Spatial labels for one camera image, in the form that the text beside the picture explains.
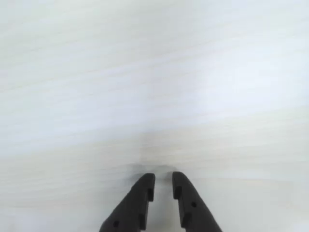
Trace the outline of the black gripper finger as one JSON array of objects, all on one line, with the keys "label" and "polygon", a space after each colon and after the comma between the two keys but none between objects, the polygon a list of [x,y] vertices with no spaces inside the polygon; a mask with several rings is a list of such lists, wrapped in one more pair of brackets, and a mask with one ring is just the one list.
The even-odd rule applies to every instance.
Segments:
[{"label": "black gripper finger", "polygon": [[187,232],[220,232],[195,186],[182,172],[172,173],[173,198],[178,201],[180,225]]},{"label": "black gripper finger", "polygon": [[146,173],[103,222],[101,232],[141,232],[146,230],[148,205],[154,200],[155,175]]}]

